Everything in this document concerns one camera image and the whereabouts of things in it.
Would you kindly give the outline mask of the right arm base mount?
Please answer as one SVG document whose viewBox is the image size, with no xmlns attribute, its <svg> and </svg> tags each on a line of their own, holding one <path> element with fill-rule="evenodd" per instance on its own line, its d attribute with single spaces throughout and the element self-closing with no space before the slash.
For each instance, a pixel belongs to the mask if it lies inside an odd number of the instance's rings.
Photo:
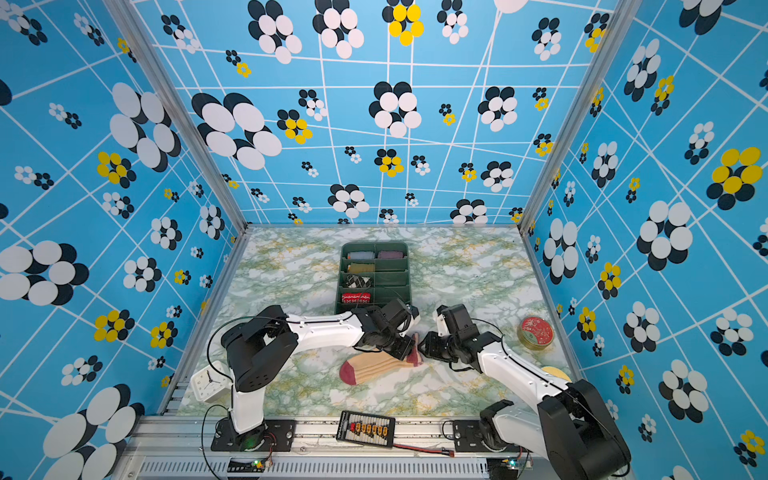
<svg viewBox="0 0 768 480">
<path fill-rule="evenodd" d="M 503 417 L 498 422 L 453 420 L 450 429 L 454 447 L 462 453 L 527 452 L 543 447 L 539 428 L 519 418 Z"/>
</svg>

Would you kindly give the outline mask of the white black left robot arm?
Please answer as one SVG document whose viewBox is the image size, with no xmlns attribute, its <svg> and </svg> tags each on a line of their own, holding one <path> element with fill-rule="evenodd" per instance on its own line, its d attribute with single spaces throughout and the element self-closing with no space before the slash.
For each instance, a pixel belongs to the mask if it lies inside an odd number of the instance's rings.
<svg viewBox="0 0 768 480">
<path fill-rule="evenodd" d="M 382 307 L 364 306 L 332 316 L 289 315 L 271 305 L 222 335 L 233 382 L 229 413 L 238 435 L 265 430 L 265 389 L 296 353 L 330 347 L 370 348 L 402 361 L 415 340 L 406 334 L 419 317 L 400 299 Z"/>
</svg>

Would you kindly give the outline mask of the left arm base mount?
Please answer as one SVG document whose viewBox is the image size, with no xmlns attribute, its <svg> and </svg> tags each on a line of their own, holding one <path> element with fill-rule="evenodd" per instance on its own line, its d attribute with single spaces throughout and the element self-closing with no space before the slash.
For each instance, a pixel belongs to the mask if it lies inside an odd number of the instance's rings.
<svg viewBox="0 0 768 480">
<path fill-rule="evenodd" d="M 295 420 L 266 419 L 257 428 L 238 433 L 232 420 L 220 419 L 210 445 L 214 452 L 289 452 L 295 438 Z"/>
</svg>

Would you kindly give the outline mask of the tan maroon striped sock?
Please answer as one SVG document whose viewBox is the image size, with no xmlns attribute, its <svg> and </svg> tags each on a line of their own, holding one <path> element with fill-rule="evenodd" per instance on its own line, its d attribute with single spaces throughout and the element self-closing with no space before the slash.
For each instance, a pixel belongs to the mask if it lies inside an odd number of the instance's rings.
<svg viewBox="0 0 768 480">
<path fill-rule="evenodd" d="M 339 369 L 339 378 L 347 385 L 361 385 L 396 370 L 418 367 L 423 363 L 418 351 L 419 334 L 411 339 L 414 345 L 404 360 L 397 360 L 386 352 L 361 353 L 345 361 Z"/>
</svg>

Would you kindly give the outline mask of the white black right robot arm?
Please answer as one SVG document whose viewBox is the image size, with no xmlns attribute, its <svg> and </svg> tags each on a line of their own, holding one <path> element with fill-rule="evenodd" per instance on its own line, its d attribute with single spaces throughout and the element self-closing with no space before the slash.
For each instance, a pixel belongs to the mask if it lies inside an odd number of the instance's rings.
<svg viewBox="0 0 768 480">
<path fill-rule="evenodd" d="M 511 446 L 542 456 L 561 479 L 608 479 L 631 469 L 631 452 L 606 403 L 588 381 L 564 380 L 507 350 L 496 328 L 478 329 L 462 304 L 439 306 L 437 328 L 421 354 L 461 363 L 503 384 L 520 400 L 500 400 L 480 414 L 460 440 L 501 453 Z"/>
</svg>

